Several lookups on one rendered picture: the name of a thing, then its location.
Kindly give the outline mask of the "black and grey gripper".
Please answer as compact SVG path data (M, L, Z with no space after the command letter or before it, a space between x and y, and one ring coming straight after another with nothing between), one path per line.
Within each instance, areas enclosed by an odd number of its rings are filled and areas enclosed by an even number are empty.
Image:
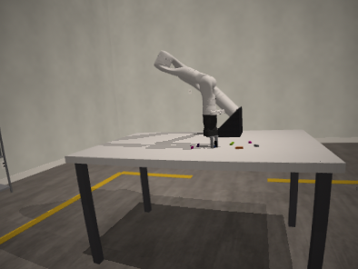
M217 115L224 114L224 109L215 110L215 105L203 105L204 136L210 137L211 148L218 147Z

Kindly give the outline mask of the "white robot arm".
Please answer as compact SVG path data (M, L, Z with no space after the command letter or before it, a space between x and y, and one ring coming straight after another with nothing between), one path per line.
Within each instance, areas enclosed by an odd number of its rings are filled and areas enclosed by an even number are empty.
M174 65L174 68L170 68L171 64ZM213 77L187 67L169 53L161 51L154 62L154 66L170 75L179 76L181 80L200 91L203 105L215 105L216 101L216 104L224 109L229 117L238 108L218 87L215 87L216 81ZM214 89L212 90L212 88Z

